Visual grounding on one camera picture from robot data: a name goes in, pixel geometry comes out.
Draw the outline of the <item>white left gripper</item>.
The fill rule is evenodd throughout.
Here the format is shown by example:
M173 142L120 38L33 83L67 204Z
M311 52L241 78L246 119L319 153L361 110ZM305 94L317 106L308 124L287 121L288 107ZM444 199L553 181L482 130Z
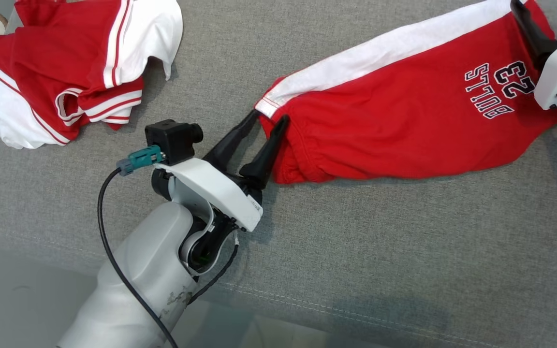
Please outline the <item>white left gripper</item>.
M154 165L173 175L168 183L170 200L187 207L191 212L201 212L209 218L211 207L230 218L236 225L253 232L263 216L263 208L225 174L227 166L241 142L248 136L260 112L251 110L203 157L193 157L176 165ZM283 115L276 122L257 155L239 170L245 187L250 191L266 188L281 145L287 134L290 117Z

